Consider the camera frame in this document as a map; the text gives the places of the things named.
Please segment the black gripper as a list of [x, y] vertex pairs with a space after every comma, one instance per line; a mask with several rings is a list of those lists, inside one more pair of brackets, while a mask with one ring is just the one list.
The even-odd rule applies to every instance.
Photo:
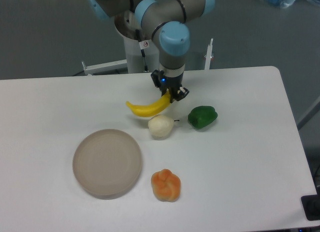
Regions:
[[169, 90], [171, 96], [170, 103], [173, 103], [174, 101], [184, 99], [190, 92], [187, 88], [182, 87], [183, 74], [184, 73], [181, 73], [179, 76], [169, 77], [165, 75], [163, 70], [155, 70], [150, 76], [155, 87], [161, 91], [162, 95]]

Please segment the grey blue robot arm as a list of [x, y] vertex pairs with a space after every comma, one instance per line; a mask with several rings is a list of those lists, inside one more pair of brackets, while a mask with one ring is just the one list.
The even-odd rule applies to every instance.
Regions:
[[107, 17], [125, 12], [134, 14], [146, 39], [159, 50], [159, 68], [151, 78], [170, 101], [184, 99], [189, 91], [182, 86], [190, 32], [186, 22], [209, 13], [216, 0], [89, 0], [96, 14]]

